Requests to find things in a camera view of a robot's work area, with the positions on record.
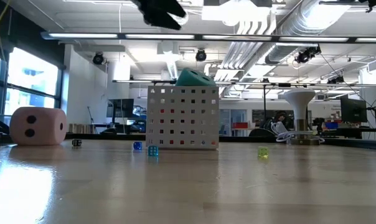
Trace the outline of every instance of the teal object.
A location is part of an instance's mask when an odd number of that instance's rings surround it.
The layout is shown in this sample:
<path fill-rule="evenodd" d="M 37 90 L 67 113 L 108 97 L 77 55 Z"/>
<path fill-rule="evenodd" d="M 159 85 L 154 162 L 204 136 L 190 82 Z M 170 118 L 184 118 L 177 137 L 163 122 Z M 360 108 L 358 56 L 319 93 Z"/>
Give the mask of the teal object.
<path fill-rule="evenodd" d="M 159 148 L 157 146 L 148 147 L 148 156 L 158 156 L 158 155 L 159 155 Z"/>
<path fill-rule="evenodd" d="M 176 86 L 215 86 L 215 82 L 202 72 L 184 68 L 177 79 Z"/>

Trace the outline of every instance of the wooden table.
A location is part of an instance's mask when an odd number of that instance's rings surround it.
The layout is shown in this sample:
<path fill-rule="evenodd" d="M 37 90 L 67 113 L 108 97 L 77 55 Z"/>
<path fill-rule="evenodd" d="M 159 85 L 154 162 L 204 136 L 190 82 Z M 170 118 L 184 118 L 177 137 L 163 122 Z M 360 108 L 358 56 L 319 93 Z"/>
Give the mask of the wooden table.
<path fill-rule="evenodd" d="M 0 223 L 376 223 L 376 151 L 220 143 L 148 157 L 131 144 L 0 148 Z"/>

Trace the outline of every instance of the security camera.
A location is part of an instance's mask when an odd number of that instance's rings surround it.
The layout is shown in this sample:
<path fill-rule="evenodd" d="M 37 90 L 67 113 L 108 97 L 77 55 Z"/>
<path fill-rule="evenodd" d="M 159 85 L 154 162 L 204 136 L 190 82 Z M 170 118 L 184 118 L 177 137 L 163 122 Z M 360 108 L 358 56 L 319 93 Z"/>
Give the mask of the security camera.
<path fill-rule="evenodd" d="M 198 50 L 195 58 L 196 58 L 197 62 L 203 62 L 204 60 L 206 60 L 205 50 L 203 50 L 203 49 Z"/>
<path fill-rule="evenodd" d="M 93 63 L 95 65 L 103 65 L 106 63 L 106 59 L 103 57 L 103 52 L 95 53 L 95 56 L 93 57 Z"/>

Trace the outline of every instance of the black chair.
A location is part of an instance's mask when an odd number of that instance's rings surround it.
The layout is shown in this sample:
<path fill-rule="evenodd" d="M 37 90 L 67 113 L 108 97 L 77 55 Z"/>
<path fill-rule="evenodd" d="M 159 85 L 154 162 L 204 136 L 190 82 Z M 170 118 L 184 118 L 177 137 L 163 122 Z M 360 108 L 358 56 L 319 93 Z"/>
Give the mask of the black chair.
<path fill-rule="evenodd" d="M 249 137 L 275 137 L 275 134 L 267 129 L 257 128 L 250 131 Z"/>

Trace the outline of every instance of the ceiling light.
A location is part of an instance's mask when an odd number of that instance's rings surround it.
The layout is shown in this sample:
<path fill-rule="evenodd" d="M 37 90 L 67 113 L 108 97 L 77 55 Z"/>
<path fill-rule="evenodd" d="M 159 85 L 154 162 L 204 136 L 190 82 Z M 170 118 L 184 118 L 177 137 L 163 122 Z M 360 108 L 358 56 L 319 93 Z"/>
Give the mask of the ceiling light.
<path fill-rule="evenodd" d="M 277 46 L 282 47 L 317 47 L 318 44 L 313 43 L 275 43 Z"/>
<path fill-rule="evenodd" d="M 253 35 L 203 35 L 205 40 L 270 41 L 271 37 Z"/>
<path fill-rule="evenodd" d="M 152 83 L 149 80 L 113 80 L 116 83 Z"/>
<path fill-rule="evenodd" d="M 347 42 L 348 37 L 280 37 L 280 41 L 297 42 Z"/>
<path fill-rule="evenodd" d="M 53 38 L 60 39 L 117 39 L 117 34 L 73 34 L 73 33 L 52 33 L 49 34 Z"/>
<path fill-rule="evenodd" d="M 355 40 L 356 42 L 376 42 L 376 37 L 375 38 L 357 38 L 357 40 Z"/>
<path fill-rule="evenodd" d="M 232 82 L 215 82 L 218 85 L 229 85 L 232 84 Z"/>
<path fill-rule="evenodd" d="M 193 40 L 194 35 L 184 34 L 126 34 L 126 39 L 178 39 Z"/>

